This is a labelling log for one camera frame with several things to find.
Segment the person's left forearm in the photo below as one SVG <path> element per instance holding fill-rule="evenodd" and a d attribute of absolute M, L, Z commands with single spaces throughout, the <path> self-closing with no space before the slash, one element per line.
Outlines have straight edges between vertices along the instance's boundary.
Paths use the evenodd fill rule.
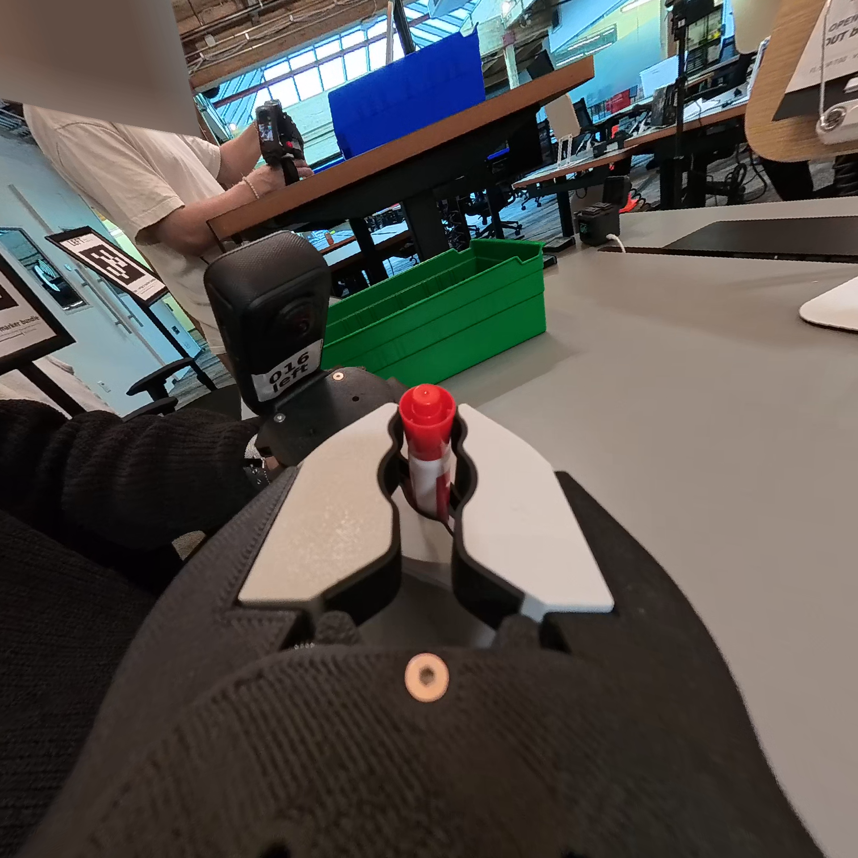
<path fill-rule="evenodd" d="M 44 534 L 80 532 L 130 549 L 214 531 L 256 489 L 245 450 L 258 421 L 184 408 L 125 421 L 1 403 L 2 512 Z"/>

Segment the grey wrist watch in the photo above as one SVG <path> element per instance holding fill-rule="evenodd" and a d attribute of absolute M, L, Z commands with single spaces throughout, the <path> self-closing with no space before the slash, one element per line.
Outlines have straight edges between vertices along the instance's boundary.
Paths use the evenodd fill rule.
<path fill-rule="evenodd" d="M 257 446 L 254 435 L 244 449 L 244 472 L 251 483 L 259 488 L 270 485 L 282 473 L 283 466 L 273 456 L 265 456 Z"/>

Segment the background office desk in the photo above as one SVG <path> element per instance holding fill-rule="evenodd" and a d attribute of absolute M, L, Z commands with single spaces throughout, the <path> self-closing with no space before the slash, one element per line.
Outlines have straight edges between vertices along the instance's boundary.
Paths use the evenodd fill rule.
<path fill-rule="evenodd" d="M 660 160 L 662 209 L 679 208 L 682 201 L 682 176 L 685 161 L 692 163 L 698 154 L 708 154 L 745 140 L 744 116 L 749 95 L 718 103 L 698 112 L 683 123 L 679 133 L 674 125 L 648 130 L 626 140 L 622 148 L 610 146 L 602 156 L 575 156 L 559 165 L 531 172 L 513 184 L 530 198 L 554 196 L 557 199 L 560 233 L 574 233 L 572 192 L 602 185 L 609 168 L 634 156 L 656 156 Z"/>

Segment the brown wooden desk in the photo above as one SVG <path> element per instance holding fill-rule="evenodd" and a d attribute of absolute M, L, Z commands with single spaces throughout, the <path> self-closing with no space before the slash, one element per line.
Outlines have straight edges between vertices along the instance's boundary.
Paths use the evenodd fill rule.
<path fill-rule="evenodd" d="M 252 240 L 277 229 L 352 224 L 370 284 L 387 278 L 366 218 L 399 203 L 421 261 L 449 248 L 435 190 L 484 161 L 540 108 L 591 80 L 593 57 L 499 94 L 421 130 L 376 147 L 261 200 L 209 220 L 215 242 Z"/>

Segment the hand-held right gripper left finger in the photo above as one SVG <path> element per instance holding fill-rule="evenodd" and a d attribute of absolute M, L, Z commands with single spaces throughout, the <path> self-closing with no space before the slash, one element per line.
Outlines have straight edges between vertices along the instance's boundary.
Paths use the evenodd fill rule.
<path fill-rule="evenodd" d="M 241 606 L 369 620 L 395 598 L 402 541 L 402 426 L 392 402 L 300 465 L 238 594 Z"/>

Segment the small code sign stand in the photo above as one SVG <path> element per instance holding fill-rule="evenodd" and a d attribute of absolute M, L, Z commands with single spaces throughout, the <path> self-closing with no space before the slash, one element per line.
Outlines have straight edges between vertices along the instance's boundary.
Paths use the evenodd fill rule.
<path fill-rule="evenodd" d="M 145 263 L 113 244 L 91 227 L 48 234 L 46 240 L 66 252 L 77 262 L 89 267 L 103 280 L 129 295 L 156 329 L 176 349 L 198 380 L 209 390 L 216 391 L 215 383 L 187 352 L 171 330 L 154 314 L 152 306 L 167 295 L 166 285 Z"/>

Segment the printed instruction sheet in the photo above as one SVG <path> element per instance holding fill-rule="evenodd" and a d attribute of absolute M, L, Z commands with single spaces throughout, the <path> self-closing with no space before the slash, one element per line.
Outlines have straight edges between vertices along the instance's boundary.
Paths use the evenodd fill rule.
<path fill-rule="evenodd" d="M 857 75 L 857 2 L 831 1 L 819 13 L 786 93 L 818 89 Z"/>

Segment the black office chair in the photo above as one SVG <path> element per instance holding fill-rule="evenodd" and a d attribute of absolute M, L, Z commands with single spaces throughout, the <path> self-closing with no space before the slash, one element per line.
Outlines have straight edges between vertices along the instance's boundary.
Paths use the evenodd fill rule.
<path fill-rule="evenodd" d="M 129 421 L 146 414 L 174 413 L 186 407 L 239 420 L 242 410 L 239 388 L 220 359 L 210 359 L 209 365 L 202 369 L 202 373 L 215 386 L 214 390 L 209 390 L 190 364 L 189 359 L 179 359 L 135 382 L 127 395 L 134 397 L 146 393 L 150 401 L 127 414 L 123 420 Z"/>

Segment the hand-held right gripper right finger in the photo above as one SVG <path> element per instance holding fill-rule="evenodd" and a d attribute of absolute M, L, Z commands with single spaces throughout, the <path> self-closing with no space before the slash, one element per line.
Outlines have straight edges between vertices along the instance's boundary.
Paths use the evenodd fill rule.
<path fill-rule="evenodd" d="M 512 615 L 610 614 L 614 597 L 551 464 L 467 404 L 454 428 L 457 601 L 494 629 Z"/>

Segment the red dry erase marker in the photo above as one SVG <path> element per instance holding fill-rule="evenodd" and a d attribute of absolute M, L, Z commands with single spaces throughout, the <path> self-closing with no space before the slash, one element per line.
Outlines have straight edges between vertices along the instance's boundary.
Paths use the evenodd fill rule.
<path fill-rule="evenodd" d="M 449 524 L 456 402 L 444 388 L 422 383 L 402 395 L 399 415 L 408 450 L 413 505 L 423 516 Z"/>

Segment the blue board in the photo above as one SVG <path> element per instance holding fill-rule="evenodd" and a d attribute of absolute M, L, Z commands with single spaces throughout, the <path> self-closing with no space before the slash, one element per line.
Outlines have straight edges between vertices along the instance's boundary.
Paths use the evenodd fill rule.
<path fill-rule="evenodd" d="M 328 92 L 344 159 L 421 130 L 486 98 L 479 36 L 450 35 Z"/>

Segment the white and wood document stand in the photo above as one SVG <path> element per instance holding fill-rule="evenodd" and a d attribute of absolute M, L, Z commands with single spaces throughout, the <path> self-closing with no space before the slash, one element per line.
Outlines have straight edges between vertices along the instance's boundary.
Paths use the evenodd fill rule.
<path fill-rule="evenodd" d="M 810 115 L 776 119 L 779 106 L 787 93 L 790 80 L 801 63 L 809 41 L 820 52 L 824 36 L 819 19 L 828 8 L 825 1 L 761 2 L 757 12 L 740 12 L 741 2 L 734 3 L 736 39 L 762 36 L 769 28 L 767 47 L 749 96 L 745 114 L 745 133 L 753 150 L 760 156 L 784 163 L 825 160 L 843 156 L 855 161 L 856 138 L 837 143 L 824 143 L 816 128 L 819 107 Z"/>

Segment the large code sign stand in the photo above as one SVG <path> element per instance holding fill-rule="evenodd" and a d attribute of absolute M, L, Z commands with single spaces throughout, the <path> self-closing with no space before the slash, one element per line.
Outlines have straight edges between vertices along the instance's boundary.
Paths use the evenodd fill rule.
<path fill-rule="evenodd" d="M 35 364 L 76 343 L 69 331 L 1 255 L 1 376 L 18 371 L 54 405 L 74 417 L 84 408 Z"/>

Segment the green plastic bin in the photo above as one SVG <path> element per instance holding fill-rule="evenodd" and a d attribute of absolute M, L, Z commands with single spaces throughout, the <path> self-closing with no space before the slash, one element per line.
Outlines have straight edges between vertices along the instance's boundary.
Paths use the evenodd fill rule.
<path fill-rule="evenodd" d="M 473 240 L 332 306 L 322 366 L 442 383 L 546 327 L 542 243 Z"/>

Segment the white sign holder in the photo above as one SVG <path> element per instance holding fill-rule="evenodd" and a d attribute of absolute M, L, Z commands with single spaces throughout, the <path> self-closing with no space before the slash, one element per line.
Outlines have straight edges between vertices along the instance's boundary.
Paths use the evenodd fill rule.
<path fill-rule="evenodd" d="M 568 162 L 573 149 L 573 141 L 581 133 L 581 125 L 576 116 L 572 96 L 564 93 L 544 105 L 550 130 L 557 142 L 557 166 Z"/>

